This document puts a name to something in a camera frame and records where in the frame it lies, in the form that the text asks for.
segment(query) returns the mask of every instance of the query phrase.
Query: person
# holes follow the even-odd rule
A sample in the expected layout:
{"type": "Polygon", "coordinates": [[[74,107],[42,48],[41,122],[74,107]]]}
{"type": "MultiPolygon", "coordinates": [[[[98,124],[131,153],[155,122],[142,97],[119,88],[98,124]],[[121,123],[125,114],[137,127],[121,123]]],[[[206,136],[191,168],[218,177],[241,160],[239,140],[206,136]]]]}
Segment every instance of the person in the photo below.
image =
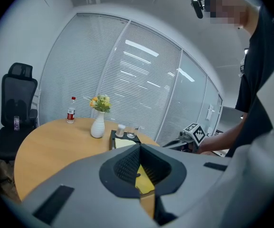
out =
{"type": "Polygon", "coordinates": [[[256,93],[274,71],[274,17],[264,5],[258,8],[245,0],[205,0],[205,12],[222,23],[245,29],[251,36],[235,107],[244,112],[243,120],[225,133],[204,139],[198,150],[230,149],[226,156],[232,157],[237,147],[251,144],[272,129],[256,93]]]}

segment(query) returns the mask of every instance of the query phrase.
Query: chair armrest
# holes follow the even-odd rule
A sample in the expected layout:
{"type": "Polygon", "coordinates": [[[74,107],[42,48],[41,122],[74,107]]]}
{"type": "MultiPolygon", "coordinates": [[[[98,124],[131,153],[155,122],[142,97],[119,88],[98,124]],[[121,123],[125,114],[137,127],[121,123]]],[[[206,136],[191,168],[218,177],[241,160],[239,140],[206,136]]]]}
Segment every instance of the chair armrest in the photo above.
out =
{"type": "Polygon", "coordinates": [[[31,109],[30,113],[29,113],[29,118],[31,120],[36,120],[37,117],[38,117],[38,111],[37,111],[37,109],[31,109]]]}

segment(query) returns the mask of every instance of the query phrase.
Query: white vase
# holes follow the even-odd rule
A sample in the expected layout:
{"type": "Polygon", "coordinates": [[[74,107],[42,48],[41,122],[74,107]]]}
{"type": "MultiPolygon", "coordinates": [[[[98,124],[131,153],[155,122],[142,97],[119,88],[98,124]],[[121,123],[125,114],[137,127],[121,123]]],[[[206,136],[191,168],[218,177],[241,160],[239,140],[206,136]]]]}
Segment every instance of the white vase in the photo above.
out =
{"type": "Polygon", "coordinates": [[[104,112],[98,111],[97,118],[95,119],[93,125],[90,129],[90,134],[94,138],[101,138],[104,134],[105,126],[104,126],[104,112]]]}

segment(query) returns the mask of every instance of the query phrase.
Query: white wall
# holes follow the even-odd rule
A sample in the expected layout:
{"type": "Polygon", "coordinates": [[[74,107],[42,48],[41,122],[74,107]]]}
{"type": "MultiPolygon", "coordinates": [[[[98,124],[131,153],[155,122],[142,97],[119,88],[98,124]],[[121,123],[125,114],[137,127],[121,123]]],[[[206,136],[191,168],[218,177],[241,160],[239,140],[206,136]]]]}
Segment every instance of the white wall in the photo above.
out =
{"type": "Polygon", "coordinates": [[[206,57],[195,47],[193,43],[189,41],[188,38],[159,18],[133,7],[107,3],[75,7],[74,14],[75,13],[103,13],[131,19],[141,24],[150,26],[176,42],[187,53],[189,53],[190,56],[192,56],[209,75],[212,82],[217,87],[217,90],[220,92],[221,97],[224,98],[224,88],[219,76],[206,57]]]}
{"type": "Polygon", "coordinates": [[[72,18],[72,8],[71,0],[15,0],[6,11],[0,20],[0,113],[3,75],[21,62],[33,66],[39,83],[54,42],[72,18]]]}
{"type": "Polygon", "coordinates": [[[224,107],[218,124],[217,130],[226,132],[229,129],[237,126],[241,121],[242,112],[233,108],[224,107]]]}
{"type": "Polygon", "coordinates": [[[241,84],[241,78],[238,76],[240,66],[218,67],[216,71],[225,89],[224,106],[235,108],[241,84]]]}

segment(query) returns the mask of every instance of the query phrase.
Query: wooden table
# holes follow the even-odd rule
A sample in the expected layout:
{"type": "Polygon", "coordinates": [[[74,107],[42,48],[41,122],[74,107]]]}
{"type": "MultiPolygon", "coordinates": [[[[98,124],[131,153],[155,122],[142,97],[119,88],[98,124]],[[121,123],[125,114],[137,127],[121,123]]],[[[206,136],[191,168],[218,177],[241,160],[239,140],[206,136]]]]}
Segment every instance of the wooden table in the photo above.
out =
{"type": "MultiPolygon", "coordinates": [[[[117,123],[105,121],[105,133],[96,139],[90,135],[95,119],[76,118],[73,124],[66,119],[46,123],[32,131],[21,144],[14,163],[14,179],[19,198],[23,200],[36,186],[72,162],[109,151],[110,131],[117,123]]],[[[144,134],[142,143],[159,146],[144,134]]],[[[154,195],[141,199],[149,215],[154,212],[154,195]]]]}

